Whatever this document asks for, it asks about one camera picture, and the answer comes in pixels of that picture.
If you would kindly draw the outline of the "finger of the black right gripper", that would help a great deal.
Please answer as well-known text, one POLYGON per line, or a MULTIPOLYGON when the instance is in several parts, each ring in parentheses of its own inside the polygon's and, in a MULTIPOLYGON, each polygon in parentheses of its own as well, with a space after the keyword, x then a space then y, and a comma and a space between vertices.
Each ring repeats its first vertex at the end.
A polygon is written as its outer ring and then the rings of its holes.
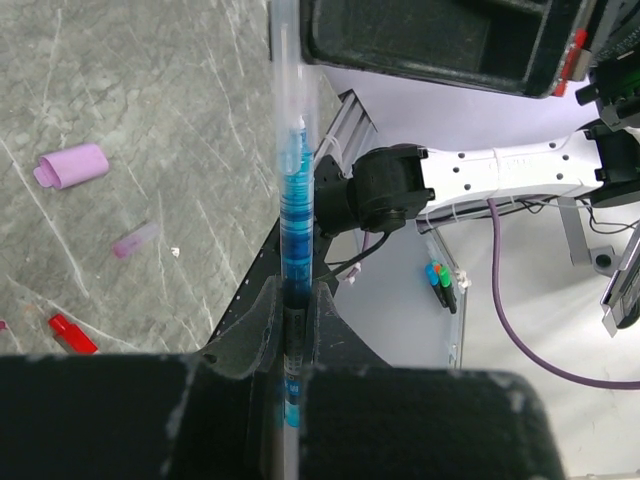
POLYGON ((308 1, 305 57, 528 98, 558 82, 577 1, 308 1))

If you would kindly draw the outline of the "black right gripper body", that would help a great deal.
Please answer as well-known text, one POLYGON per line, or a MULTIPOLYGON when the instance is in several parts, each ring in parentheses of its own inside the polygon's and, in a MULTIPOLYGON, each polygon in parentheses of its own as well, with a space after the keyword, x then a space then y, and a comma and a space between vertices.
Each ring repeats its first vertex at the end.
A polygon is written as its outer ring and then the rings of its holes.
POLYGON ((639 3, 588 1, 573 34, 554 95, 571 82, 579 105, 595 104, 612 131, 639 133, 639 3))

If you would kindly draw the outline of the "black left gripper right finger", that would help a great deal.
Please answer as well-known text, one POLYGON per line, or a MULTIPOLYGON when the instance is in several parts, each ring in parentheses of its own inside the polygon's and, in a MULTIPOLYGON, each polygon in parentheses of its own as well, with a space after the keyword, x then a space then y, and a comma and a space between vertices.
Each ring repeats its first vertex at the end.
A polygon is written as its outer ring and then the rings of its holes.
POLYGON ((313 289, 301 373, 303 479, 561 479, 545 408, 504 371, 395 368, 313 289))

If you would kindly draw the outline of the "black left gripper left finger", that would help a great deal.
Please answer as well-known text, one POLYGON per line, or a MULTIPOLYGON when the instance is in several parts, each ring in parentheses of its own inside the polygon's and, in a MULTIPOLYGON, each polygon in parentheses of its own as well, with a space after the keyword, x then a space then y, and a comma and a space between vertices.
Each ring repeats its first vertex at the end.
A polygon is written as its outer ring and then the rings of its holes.
POLYGON ((3 357, 2 477, 274 478, 279 287, 197 352, 3 357))

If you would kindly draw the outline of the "clear pen cap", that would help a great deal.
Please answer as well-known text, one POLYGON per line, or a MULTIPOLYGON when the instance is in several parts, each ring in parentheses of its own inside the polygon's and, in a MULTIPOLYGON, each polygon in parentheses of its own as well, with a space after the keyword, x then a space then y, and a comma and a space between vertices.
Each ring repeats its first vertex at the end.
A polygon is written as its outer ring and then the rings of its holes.
POLYGON ((300 3, 268 3, 269 41, 273 72, 276 164, 283 175, 302 164, 301 133, 314 150, 318 142, 318 77, 301 54, 300 3))

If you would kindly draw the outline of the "blue pen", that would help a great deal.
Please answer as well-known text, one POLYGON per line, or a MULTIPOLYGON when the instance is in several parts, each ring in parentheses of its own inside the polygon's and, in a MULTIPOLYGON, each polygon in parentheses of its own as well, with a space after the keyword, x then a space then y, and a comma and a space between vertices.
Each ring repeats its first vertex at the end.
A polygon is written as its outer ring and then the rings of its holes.
POLYGON ((313 276, 313 153, 302 119, 288 129, 280 188, 280 258, 284 332, 284 422, 300 426, 299 375, 313 276))

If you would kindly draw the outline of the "purple highlighter cap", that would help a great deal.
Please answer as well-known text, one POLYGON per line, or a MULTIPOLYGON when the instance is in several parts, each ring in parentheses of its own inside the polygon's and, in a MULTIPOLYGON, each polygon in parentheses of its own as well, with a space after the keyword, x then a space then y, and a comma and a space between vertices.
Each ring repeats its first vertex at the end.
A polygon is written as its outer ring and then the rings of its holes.
POLYGON ((96 144, 83 144, 39 158, 33 170, 43 188, 63 190, 107 174, 110 164, 96 144))

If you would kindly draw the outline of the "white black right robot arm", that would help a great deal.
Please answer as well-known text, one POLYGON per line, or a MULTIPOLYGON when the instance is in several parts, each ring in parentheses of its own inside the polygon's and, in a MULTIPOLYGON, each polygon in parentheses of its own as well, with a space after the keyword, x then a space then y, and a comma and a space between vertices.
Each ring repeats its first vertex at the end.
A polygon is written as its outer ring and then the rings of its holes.
POLYGON ((310 62, 529 99, 584 80, 599 121, 534 145, 445 152, 380 147, 347 179, 319 185, 327 237, 389 234, 410 219, 499 197, 639 197, 639 5, 635 1, 304 1, 310 62))

